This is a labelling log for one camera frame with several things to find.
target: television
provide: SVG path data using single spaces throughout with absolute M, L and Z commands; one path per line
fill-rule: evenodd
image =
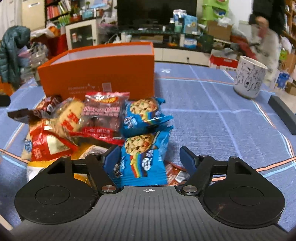
M 173 10 L 183 9 L 196 16 L 197 0 L 117 0 L 118 26 L 140 28 L 167 26 Z

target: red box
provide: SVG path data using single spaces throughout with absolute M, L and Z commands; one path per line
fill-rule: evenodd
M 211 55 L 209 67 L 235 71 L 237 69 L 238 63 L 239 62 L 235 59 L 216 57 L 214 55 Z

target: cable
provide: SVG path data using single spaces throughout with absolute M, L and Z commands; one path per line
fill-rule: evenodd
M 113 35 L 111 36 L 111 38 L 109 38 L 108 42 L 105 43 L 105 44 L 109 44 L 109 43 L 110 43 L 110 40 L 111 40 L 114 36 L 116 36 L 116 35 L 117 35 L 117 34 L 113 34 Z

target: bottle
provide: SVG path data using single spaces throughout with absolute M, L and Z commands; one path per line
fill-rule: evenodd
M 174 29 L 175 29 L 175 21 L 174 21 L 174 18 L 170 18 L 169 29 L 171 31 L 174 31 Z

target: orange box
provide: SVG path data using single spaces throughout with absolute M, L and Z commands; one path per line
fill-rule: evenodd
M 130 92 L 130 99 L 154 96 L 154 51 L 150 42 L 82 47 L 38 68 L 46 96 L 84 100 L 89 91 Z

